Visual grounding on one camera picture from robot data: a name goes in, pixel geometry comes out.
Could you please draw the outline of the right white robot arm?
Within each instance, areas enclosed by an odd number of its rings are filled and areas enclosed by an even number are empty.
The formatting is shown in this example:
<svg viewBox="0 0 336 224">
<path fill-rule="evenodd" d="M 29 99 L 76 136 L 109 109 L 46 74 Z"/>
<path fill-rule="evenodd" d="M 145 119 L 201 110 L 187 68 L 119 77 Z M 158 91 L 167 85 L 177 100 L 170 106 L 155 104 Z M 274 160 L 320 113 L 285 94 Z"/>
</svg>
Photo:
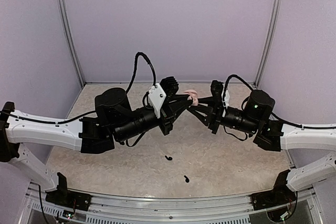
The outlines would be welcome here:
<svg viewBox="0 0 336 224">
<path fill-rule="evenodd" d="M 271 120 L 275 101 L 262 90 L 253 90 L 245 107 L 240 110 L 228 105 L 228 99 L 220 94 L 198 98 L 195 91 L 188 96 L 192 101 L 189 111 L 213 133 L 219 126 L 241 131 L 253 138 L 253 143 L 265 151 L 281 152 L 291 149 L 326 150 L 330 153 L 301 168 L 287 170 L 284 178 L 277 178 L 275 189 L 269 192 L 273 205 L 281 204 L 290 191 L 335 176 L 335 125 L 306 126 L 290 124 L 283 120 Z"/>
</svg>

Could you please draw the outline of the pink earbud charging case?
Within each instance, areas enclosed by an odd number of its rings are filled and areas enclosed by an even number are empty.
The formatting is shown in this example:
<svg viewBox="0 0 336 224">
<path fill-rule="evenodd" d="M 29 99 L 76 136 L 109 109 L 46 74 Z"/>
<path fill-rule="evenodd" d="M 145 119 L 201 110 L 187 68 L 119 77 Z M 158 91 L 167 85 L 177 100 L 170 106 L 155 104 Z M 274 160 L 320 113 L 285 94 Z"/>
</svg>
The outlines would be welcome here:
<svg viewBox="0 0 336 224">
<path fill-rule="evenodd" d="M 192 101 L 192 106 L 198 106 L 198 93 L 196 90 L 188 89 L 183 93 L 188 95 L 187 99 Z"/>
</svg>

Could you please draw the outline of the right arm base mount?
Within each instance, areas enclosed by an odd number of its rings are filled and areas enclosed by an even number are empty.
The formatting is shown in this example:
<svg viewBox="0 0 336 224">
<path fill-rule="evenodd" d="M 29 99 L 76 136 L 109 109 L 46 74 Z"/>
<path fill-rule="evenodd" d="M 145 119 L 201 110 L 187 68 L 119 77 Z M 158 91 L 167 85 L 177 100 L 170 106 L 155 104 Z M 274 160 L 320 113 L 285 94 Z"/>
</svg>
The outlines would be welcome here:
<svg viewBox="0 0 336 224">
<path fill-rule="evenodd" d="M 296 193 L 284 190 L 263 191 L 252 194 L 250 197 L 254 211 L 284 205 L 289 203 L 290 200 L 295 201 L 297 199 Z"/>
</svg>

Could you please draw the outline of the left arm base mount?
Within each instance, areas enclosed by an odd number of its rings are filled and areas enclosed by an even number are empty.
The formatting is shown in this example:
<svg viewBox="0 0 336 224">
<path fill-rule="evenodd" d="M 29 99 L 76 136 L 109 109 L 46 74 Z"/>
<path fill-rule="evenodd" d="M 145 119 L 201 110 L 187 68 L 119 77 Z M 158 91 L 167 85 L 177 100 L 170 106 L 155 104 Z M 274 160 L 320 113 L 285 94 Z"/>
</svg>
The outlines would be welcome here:
<svg viewBox="0 0 336 224">
<path fill-rule="evenodd" d="M 88 211 L 92 196 L 86 193 L 66 190 L 54 190 L 46 192 L 45 200 L 55 205 L 71 208 L 74 210 Z"/>
</svg>

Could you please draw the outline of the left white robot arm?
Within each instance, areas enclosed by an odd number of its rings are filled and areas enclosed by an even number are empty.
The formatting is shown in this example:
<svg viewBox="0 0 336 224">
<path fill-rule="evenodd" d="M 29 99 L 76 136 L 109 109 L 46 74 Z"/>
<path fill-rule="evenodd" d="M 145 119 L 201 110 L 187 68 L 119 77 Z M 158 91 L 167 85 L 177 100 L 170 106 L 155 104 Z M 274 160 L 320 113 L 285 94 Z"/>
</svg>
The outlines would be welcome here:
<svg viewBox="0 0 336 224">
<path fill-rule="evenodd" d="M 1 161 L 10 163 L 37 182 L 66 206 L 73 201 L 67 180 L 61 173 L 51 172 L 36 156 L 30 155 L 28 143 L 63 147 L 83 154 L 102 154 L 113 150 L 116 143 L 140 139 L 147 131 L 159 127 L 164 135 L 172 130 L 175 120 L 186 109 L 198 104 L 195 92 L 177 94 L 176 89 L 163 89 L 159 84 L 145 94 L 149 104 L 132 110 L 123 88 L 111 88 L 95 97 L 91 112 L 73 119 L 59 120 L 28 116 L 7 102 L 1 111 Z"/>
</svg>

